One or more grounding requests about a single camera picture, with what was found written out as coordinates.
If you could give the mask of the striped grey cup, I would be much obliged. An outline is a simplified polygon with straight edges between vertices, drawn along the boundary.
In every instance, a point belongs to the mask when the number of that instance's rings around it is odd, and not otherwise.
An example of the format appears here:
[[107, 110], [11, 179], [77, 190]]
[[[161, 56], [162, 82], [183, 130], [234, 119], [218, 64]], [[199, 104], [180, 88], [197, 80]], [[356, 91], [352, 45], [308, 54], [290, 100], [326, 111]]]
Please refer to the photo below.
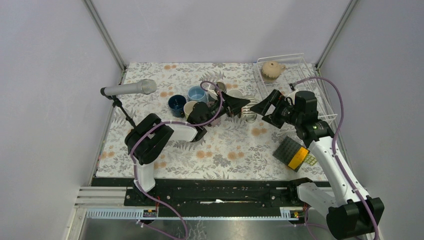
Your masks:
[[251, 107], [255, 106], [260, 101], [252, 95], [244, 95], [241, 98], [249, 100], [250, 102], [241, 108], [241, 113], [238, 115], [238, 117], [242, 120], [245, 120], [247, 123], [255, 122], [258, 114], [254, 111], [251, 111]]

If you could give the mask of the grey-green cup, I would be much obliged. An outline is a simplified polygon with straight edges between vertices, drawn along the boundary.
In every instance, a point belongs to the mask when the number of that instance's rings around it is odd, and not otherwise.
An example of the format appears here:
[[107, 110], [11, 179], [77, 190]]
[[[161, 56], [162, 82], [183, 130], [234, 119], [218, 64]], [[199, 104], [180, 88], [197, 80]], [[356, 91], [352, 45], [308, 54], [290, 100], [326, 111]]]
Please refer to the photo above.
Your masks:
[[[224, 93], [227, 92], [227, 86], [225, 83], [223, 82], [216, 82], [215, 85]], [[209, 101], [216, 101], [218, 99], [218, 95], [215, 92], [215, 87], [213, 85], [209, 85], [207, 87], [207, 93], [208, 93], [208, 97], [209, 97]]]

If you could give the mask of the beige ribbed cup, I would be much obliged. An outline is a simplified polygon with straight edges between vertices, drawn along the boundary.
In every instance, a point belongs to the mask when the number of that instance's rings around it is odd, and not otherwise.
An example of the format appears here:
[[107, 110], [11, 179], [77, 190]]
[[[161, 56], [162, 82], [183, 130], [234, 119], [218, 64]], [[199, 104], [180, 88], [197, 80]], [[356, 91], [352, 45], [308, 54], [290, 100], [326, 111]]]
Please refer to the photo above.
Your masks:
[[287, 69], [285, 64], [277, 61], [266, 61], [260, 70], [260, 74], [264, 81], [274, 82]]

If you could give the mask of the light blue cup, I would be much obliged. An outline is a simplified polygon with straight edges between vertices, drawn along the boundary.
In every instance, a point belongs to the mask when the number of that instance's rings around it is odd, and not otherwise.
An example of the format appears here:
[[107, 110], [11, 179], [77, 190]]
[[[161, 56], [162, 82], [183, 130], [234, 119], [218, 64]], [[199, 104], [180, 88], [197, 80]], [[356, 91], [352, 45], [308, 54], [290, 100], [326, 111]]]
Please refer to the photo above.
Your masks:
[[199, 85], [192, 86], [187, 91], [188, 99], [189, 101], [195, 101], [195, 102], [208, 102], [207, 98], [207, 92], [203, 90]]

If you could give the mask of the cream cup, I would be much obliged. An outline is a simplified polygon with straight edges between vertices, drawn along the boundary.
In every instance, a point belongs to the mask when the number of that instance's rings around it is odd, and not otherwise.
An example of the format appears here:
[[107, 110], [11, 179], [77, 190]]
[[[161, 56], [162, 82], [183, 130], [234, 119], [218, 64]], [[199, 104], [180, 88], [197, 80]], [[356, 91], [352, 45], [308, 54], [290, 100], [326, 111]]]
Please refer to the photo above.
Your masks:
[[184, 116], [186, 119], [189, 118], [189, 115], [192, 113], [194, 106], [197, 104], [197, 101], [188, 101], [183, 107]]

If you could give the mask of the dark blue cup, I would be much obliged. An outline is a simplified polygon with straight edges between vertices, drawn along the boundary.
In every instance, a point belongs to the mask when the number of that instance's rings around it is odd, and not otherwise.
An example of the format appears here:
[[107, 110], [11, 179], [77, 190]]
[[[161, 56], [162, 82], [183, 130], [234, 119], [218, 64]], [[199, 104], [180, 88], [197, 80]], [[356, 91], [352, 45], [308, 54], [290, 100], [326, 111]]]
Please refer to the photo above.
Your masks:
[[171, 96], [168, 99], [168, 107], [170, 109], [170, 112], [172, 116], [176, 118], [184, 118], [184, 106], [187, 103], [187, 99], [185, 96], [176, 94]]

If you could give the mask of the silver microphone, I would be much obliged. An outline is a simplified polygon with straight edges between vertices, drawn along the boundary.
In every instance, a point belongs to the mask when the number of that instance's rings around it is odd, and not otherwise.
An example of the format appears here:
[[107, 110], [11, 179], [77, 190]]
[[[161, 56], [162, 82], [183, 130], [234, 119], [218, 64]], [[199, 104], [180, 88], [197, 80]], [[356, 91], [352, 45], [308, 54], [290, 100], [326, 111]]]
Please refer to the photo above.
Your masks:
[[118, 95], [143, 94], [149, 95], [157, 90], [157, 84], [152, 79], [142, 79], [136, 83], [103, 87], [100, 94], [105, 97]]

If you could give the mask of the white and blue cup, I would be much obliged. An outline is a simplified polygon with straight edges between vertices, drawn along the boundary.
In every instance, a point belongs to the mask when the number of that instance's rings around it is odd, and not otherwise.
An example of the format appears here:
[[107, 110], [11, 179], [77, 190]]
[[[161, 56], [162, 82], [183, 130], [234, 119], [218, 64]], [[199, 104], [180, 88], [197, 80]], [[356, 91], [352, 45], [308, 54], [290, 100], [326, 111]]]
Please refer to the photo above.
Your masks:
[[226, 94], [230, 97], [239, 98], [239, 99], [244, 96], [243, 93], [238, 89], [230, 89], [226, 92]]

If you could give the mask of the mauve cup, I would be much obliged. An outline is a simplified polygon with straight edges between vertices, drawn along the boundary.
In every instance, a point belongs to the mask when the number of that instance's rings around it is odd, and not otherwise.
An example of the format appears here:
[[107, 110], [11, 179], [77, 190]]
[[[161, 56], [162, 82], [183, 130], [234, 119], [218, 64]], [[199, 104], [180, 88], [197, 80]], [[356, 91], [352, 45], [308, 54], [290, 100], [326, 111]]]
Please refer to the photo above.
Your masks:
[[[209, 101], [209, 102], [207, 103], [207, 106], [210, 108], [210, 107], [212, 107], [214, 104], [215, 104], [215, 102], [214, 102], [214, 101]], [[220, 119], [219, 117], [217, 117], [217, 118], [215, 118], [215, 120], [214, 120], [214, 121], [212, 121], [211, 123], [209, 123], [207, 126], [208, 126], [208, 127], [215, 127], [215, 126], [219, 125], [220, 123], [221, 123], [221, 119]]]

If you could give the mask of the black tripod mic stand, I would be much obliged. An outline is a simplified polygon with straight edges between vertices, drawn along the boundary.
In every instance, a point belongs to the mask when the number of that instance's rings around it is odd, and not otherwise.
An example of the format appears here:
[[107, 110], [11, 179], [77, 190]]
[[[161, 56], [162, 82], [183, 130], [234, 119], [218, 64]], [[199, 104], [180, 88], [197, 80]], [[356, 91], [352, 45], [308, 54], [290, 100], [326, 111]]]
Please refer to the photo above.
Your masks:
[[122, 102], [118, 99], [118, 97], [117, 97], [116, 95], [112, 95], [112, 96], [111, 96], [111, 100], [113, 101], [112, 106], [113, 106], [114, 108], [119, 108], [119, 109], [122, 111], [122, 113], [124, 114], [124, 116], [125, 116], [125, 120], [126, 120], [127, 122], [129, 122], [129, 123], [130, 123], [130, 125], [131, 125], [133, 128], [135, 128], [135, 127], [136, 127], [136, 124], [135, 124], [134, 120], [133, 120], [133, 119], [130, 117], [130, 115], [127, 113], [127, 111], [126, 111], [126, 110], [125, 110], [125, 108], [123, 107]]

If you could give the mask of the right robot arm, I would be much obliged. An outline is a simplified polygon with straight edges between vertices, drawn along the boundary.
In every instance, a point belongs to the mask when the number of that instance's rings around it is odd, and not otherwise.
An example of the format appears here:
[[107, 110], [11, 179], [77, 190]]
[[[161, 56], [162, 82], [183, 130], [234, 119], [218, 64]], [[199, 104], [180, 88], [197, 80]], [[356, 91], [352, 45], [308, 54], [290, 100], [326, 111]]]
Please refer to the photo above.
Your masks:
[[261, 102], [250, 108], [262, 120], [281, 128], [294, 126], [297, 136], [318, 160], [334, 196], [306, 181], [287, 191], [287, 201], [293, 206], [303, 202], [326, 219], [330, 233], [344, 240], [374, 233], [380, 239], [378, 224], [385, 206], [379, 197], [372, 198], [358, 182], [341, 154], [336, 134], [329, 124], [319, 118], [318, 100], [311, 91], [295, 91], [285, 97], [274, 89]]

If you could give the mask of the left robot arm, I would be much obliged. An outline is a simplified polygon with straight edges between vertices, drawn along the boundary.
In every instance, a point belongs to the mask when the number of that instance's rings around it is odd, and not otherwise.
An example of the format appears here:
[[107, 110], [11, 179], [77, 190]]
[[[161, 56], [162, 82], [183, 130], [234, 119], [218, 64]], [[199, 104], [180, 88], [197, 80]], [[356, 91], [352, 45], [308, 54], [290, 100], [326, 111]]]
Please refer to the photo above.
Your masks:
[[134, 184], [138, 188], [136, 199], [144, 206], [152, 204], [156, 183], [153, 162], [169, 141], [197, 142], [207, 133], [206, 126], [222, 115], [232, 118], [242, 112], [251, 101], [220, 93], [212, 105], [197, 102], [187, 122], [163, 121], [156, 114], [146, 116], [126, 136], [125, 144], [134, 164]]

